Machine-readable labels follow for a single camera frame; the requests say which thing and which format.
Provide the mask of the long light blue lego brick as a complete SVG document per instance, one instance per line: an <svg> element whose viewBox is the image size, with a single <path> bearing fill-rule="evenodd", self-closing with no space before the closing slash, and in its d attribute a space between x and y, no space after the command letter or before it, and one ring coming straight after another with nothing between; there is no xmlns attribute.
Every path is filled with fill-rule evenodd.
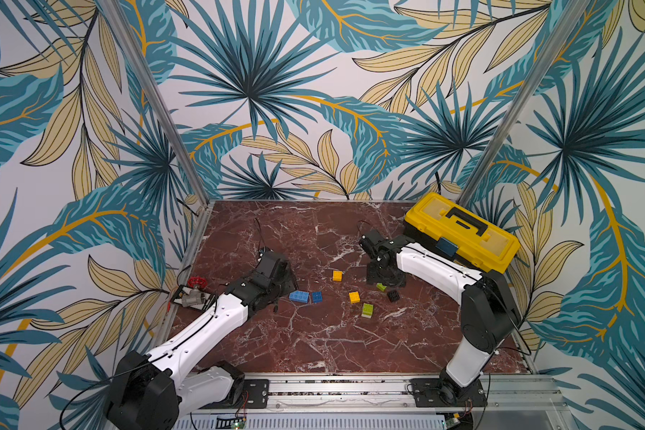
<svg viewBox="0 0 645 430"><path fill-rule="evenodd" d="M305 291L295 290L288 295L288 298L295 303L307 304L310 299L310 294Z"/></svg>

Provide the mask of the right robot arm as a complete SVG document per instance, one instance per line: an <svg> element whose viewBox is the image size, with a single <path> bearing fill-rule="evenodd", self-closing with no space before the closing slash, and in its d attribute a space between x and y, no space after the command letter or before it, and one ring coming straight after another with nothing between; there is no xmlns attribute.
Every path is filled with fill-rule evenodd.
<svg viewBox="0 0 645 430"><path fill-rule="evenodd" d="M412 379L410 390L419 408L485 407L481 372L522 317L505 276L482 272L424 248L408 236L384 238L372 229L359 244L370 257L367 281L403 287L412 275L441 290L460 307L462 340L437 378Z"/></svg>

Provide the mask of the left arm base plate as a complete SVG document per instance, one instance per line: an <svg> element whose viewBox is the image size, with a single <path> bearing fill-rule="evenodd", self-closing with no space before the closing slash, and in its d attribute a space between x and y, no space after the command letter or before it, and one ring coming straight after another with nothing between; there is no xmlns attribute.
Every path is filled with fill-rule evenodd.
<svg viewBox="0 0 645 430"><path fill-rule="evenodd" d="M270 381L268 379L245 379L237 382L223 401L209 403L200 408L203 410L235 410L246 406L247 410L264 410L268 406Z"/></svg>

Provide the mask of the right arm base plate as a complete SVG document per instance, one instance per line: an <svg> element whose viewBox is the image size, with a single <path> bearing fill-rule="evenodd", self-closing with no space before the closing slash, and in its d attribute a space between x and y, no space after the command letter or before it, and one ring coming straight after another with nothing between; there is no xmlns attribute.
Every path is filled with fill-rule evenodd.
<svg viewBox="0 0 645 430"><path fill-rule="evenodd" d="M466 387L444 378L414 378L408 383L417 408L479 408L487 405L480 380Z"/></svg>

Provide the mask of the black lego brick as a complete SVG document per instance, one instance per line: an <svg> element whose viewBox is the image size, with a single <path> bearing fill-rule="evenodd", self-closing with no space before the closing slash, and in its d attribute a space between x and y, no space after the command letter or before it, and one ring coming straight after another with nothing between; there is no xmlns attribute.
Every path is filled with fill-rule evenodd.
<svg viewBox="0 0 645 430"><path fill-rule="evenodd" d="M401 295L397 290L392 290L387 293L387 297L391 303L395 303L401 299Z"/></svg>

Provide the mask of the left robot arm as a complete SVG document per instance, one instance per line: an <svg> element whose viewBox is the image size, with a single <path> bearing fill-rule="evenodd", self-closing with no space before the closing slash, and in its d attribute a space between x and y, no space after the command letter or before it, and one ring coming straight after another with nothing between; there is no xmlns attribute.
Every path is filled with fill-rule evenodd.
<svg viewBox="0 0 645 430"><path fill-rule="evenodd" d="M295 290L288 258L263 249L254 270L229 283L180 333L145 354L129 352L120 360L103 408L106 419L118 429L170 429L205 406L241 406L245 376L236 367L220 362L192 371L225 337Z"/></svg>

